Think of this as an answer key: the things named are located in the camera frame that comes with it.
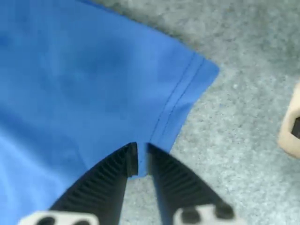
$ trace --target seam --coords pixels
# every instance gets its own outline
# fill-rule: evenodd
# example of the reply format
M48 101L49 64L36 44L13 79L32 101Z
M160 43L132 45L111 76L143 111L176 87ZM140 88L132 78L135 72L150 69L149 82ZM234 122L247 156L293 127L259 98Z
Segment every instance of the seam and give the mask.
M164 107L163 107L163 110L162 110L162 112L159 114L158 120L157 120L157 122L156 122L156 124L155 124L155 127L154 127L152 133L151 133L151 136L150 136L150 142L152 141L152 138L153 138L153 136L154 136L154 133L155 133L157 127L158 127L158 124L159 124L159 122L160 122L160 120L161 120L161 117L162 117L162 115L163 115L163 113L164 113L164 111L165 111L165 108L166 108L167 104L170 102L171 97L173 96L174 92L176 91L176 89L178 88L179 84L180 84L181 81L183 80L184 75L187 73L187 71L188 71L188 69L189 69L189 67L190 67L190 65L191 65L191 63L192 63L194 57L195 57L195 53L192 54L192 57L191 57L189 63L187 64L186 68L184 69L184 71L183 71L183 73L182 73L182 75L181 75L179 81L177 82L176 86L174 87L174 89L172 90L172 92L171 92L171 94L169 95L168 99L166 100L165 105L164 105Z
M163 136L164 136L164 134L165 134L165 130L166 130L166 128L167 128L167 126L168 126L168 124L169 124L169 121L170 121L170 117L171 117L171 115L173 114L173 112L174 112L176 106L178 105L179 101L182 99L182 97L184 96L184 94L185 94L186 91L188 90L188 88L189 88L189 86L191 85L191 83L194 81L194 79L195 79L196 76L198 75L200 69L202 68L202 66L203 66L203 64L204 64L204 62L205 62L205 59L203 58L202 62L201 62L200 65L199 65L199 68L196 70L196 72L195 72L194 76L192 77L191 81L188 83L187 87L185 88L185 90L183 91L183 93L181 94L181 96L179 97L179 99L176 101L176 103L174 104L174 106L173 106L171 112L170 112L169 115L168 115L168 119L167 119L167 122L166 122L166 124L165 124L164 130L163 130L163 132L162 132L160 138L158 139L158 143L160 142L160 140L163 138Z

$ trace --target beige object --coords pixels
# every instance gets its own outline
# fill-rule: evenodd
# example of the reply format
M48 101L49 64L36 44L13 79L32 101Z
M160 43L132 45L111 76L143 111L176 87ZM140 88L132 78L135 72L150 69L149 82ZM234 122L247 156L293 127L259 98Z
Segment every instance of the beige object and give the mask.
M290 105L284 117L278 144L288 154L300 158L300 137L297 138L292 134L292 130L297 118L300 117L300 83L297 84L292 96Z

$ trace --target carpet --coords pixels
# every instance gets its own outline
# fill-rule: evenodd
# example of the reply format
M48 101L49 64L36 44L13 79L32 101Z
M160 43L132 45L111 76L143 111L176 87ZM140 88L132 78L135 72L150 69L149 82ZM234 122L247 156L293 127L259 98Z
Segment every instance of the carpet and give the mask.
M277 146L300 76L297 0L97 0L212 59L219 78L198 100L172 154L249 225L300 222L300 161ZM127 185L120 224L159 224L149 177Z

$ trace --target blue fabric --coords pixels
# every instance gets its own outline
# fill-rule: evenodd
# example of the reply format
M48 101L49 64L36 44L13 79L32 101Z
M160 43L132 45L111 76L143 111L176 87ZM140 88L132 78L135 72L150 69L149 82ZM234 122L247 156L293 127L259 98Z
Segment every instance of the blue fabric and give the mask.
M128 142L170 150L218 74L165 34L76 0L0 0L0 224L46 210Z

